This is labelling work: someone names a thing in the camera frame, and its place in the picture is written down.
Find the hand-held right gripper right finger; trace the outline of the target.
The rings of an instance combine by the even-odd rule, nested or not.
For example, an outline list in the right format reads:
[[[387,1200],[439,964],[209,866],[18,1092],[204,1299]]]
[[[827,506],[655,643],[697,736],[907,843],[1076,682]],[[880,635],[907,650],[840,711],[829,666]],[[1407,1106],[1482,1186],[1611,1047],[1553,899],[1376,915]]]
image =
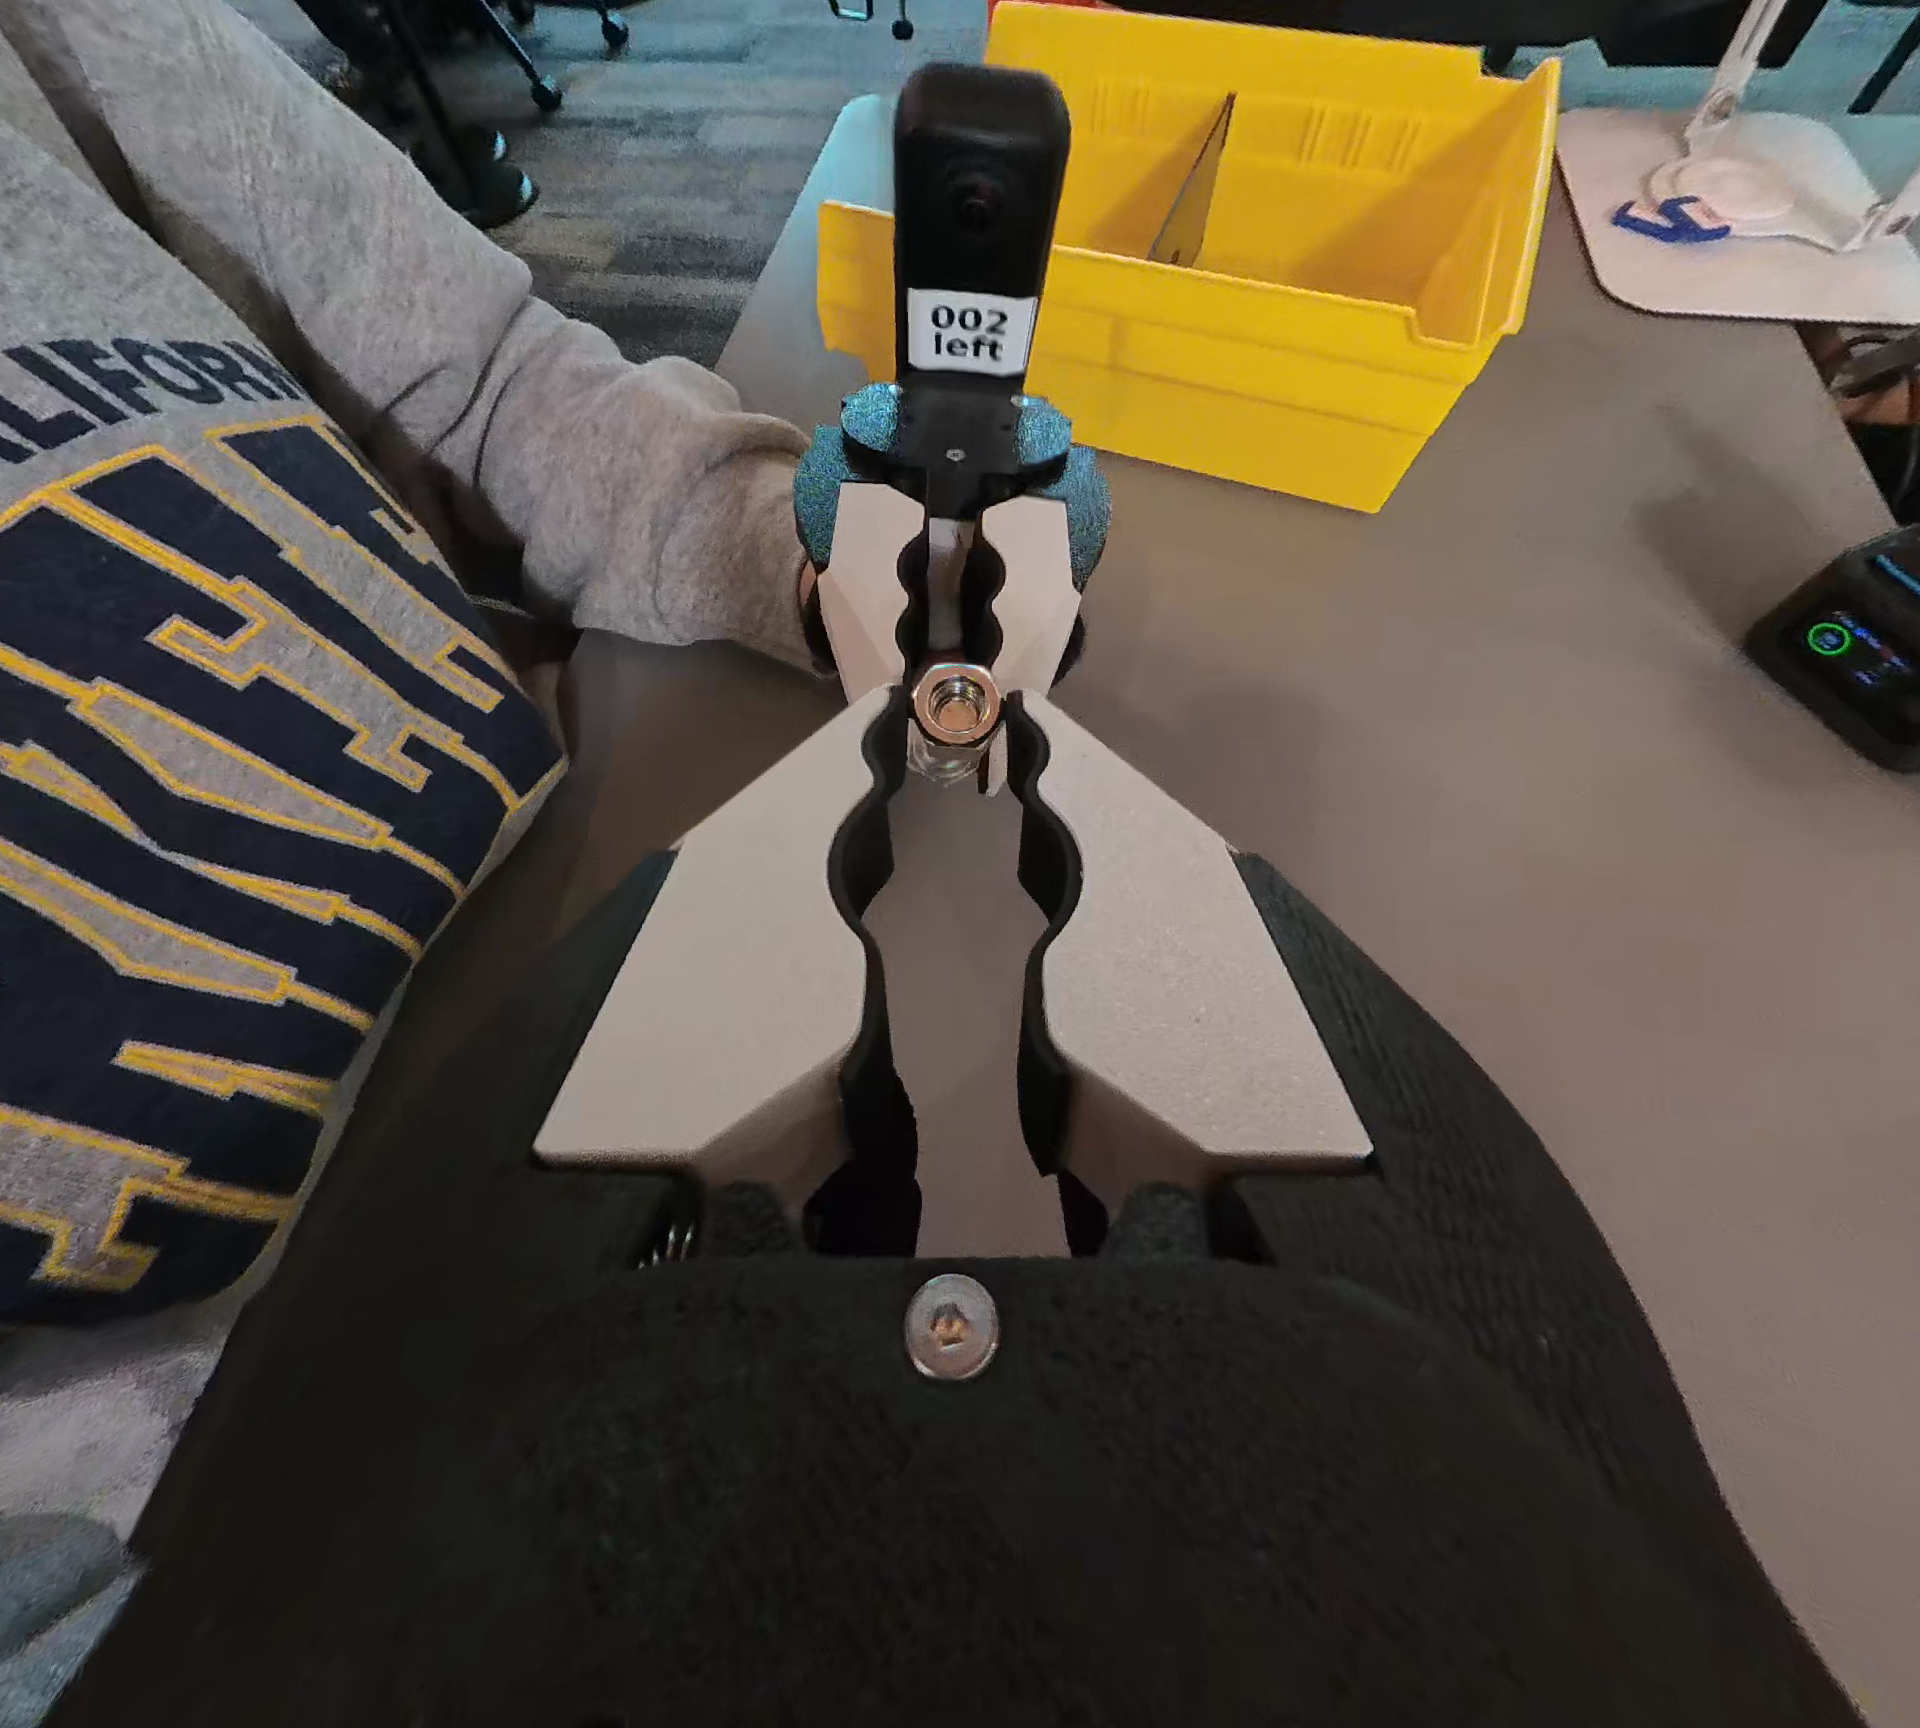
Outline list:
[[[1022,1138],[1071,1251],[1149,1186],[1355,1172],[1374,1141],[1236,850],[1052,701],[1005,716],[1024,964]]]

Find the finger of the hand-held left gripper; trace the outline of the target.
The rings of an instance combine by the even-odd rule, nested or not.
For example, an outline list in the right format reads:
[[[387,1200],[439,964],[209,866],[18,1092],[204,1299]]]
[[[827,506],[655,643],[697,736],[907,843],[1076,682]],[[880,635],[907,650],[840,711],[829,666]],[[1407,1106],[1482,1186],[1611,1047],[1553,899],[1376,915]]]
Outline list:
[[[930,518],[885,483],[841,483],[819,605],[850,701],[911,683],[930,652]]]
[[[972,657],[1001,697],[1052,692],[1080,621],[1066,504],[991,504],[972,546]]]

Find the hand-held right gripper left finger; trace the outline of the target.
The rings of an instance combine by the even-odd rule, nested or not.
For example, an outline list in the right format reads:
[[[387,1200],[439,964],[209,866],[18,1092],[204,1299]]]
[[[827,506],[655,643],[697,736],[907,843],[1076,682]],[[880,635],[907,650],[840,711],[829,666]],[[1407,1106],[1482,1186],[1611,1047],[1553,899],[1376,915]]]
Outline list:
[[[911,704],[878,687],[686,831],[535,1136],[538,1162],[768,1190],[819,1251],[911,1251],[918,1122],[866,910]]]

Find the silver hex nut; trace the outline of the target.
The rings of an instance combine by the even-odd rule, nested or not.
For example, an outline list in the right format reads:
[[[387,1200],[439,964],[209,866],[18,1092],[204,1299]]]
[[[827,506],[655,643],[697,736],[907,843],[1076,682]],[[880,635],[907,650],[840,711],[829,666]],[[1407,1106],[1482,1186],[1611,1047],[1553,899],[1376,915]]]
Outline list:
[[[996,732],[1003,690],[991,669],[975,661],[937,661],[916,680],[911,706],[932,748],[977,753]]]

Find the person's left forearm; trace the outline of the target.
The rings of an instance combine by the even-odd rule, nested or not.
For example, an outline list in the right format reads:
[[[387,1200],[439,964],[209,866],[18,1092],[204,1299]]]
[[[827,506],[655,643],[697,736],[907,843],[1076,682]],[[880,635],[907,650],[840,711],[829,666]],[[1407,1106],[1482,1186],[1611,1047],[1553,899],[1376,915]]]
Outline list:
[[[810,662],[794,424],[549,307],[225,0],[4,0],[2,260],[11,459],[288,384],[538,609]]]

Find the yellow plastic bin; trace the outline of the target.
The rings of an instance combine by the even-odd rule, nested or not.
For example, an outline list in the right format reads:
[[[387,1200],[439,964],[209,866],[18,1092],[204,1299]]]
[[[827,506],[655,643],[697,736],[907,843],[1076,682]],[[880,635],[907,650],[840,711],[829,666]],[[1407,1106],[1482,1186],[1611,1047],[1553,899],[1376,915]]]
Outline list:
[[[1069,163],[1028,389],[1094,448],[1379,513],[1527,316],[1562,71],[1477,50],[1003,1]],[[1146,252],[1235,92],[1193,266]]]

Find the grey printed sweatshirt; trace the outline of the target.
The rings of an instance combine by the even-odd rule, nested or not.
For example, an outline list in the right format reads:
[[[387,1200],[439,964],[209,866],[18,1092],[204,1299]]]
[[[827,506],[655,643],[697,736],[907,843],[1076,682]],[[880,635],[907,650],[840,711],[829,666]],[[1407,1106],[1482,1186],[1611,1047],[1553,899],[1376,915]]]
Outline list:
[[[4,128],[4,1722],[126,1541],[418,958],[561,749],[354,438],[481,384],[324,210],[251,332]]]

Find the blue plastic part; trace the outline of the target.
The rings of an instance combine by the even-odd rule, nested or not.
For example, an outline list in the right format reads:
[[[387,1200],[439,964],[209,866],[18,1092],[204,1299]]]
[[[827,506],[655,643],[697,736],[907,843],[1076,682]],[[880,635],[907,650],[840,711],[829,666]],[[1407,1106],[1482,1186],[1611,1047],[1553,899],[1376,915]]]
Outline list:
[[[1712,201],[1694,193],[1665,196],[1659,200],[1639,193],[1614,210],[1611,226],[1633,233],[1633,236],[1642,240],[1682,245],[1684,248],[1729,241],[1741,233],[1738,222],[1731,220]]]

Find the white mat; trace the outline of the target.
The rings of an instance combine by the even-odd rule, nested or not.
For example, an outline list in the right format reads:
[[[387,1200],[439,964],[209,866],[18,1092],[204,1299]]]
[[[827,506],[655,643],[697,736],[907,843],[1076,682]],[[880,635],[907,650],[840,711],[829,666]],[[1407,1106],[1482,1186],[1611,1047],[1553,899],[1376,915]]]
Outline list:
[[[1684,248],[1611,226],[1645,177],[1677,156],[1682,113],[1569,109],[1558,163],[1597,283],[1626,307],[1663,316],[1771,323],[1889,323],[1919,320],[1917,222],[1867,252],[1814,252],[1783,238],[1734,238]],[[1898,187],[1877,186],[1835,126],[1793,113],[1750,111],[1734,146],[1780,156],[1814,200],[1851,224]]]

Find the black power station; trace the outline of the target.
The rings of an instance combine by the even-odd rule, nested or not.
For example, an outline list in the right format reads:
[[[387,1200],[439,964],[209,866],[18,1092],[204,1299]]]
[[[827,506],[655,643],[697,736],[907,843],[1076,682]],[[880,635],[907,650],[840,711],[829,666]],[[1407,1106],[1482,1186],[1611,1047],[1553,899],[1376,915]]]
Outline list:
[[[1917,523],[1846,546],[1766,610],[1741,649],[1858,755],[1917,776]]]

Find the white desk lamp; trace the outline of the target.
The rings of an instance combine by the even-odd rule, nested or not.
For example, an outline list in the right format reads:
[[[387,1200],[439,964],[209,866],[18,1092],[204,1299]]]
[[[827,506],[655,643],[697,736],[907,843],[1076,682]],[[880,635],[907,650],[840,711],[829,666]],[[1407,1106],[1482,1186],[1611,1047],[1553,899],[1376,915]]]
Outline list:
[[[1780,156],[1734,146],[1734,121],[1745,92],[1760,67],[1788,0],[1750,0],[1724,48],[1710,92],[1694,107],[1677,142],[1677,156],[1645,177],[1639,193],[1701,196],[1741,233],[1736,238],[1783,238],[1814,252],[1867,252],[1880,240],[1910,233],[1917,222],[1919,177],[1908,177],[1887,200],[1872,201],[1854,222],[1842,224]]]

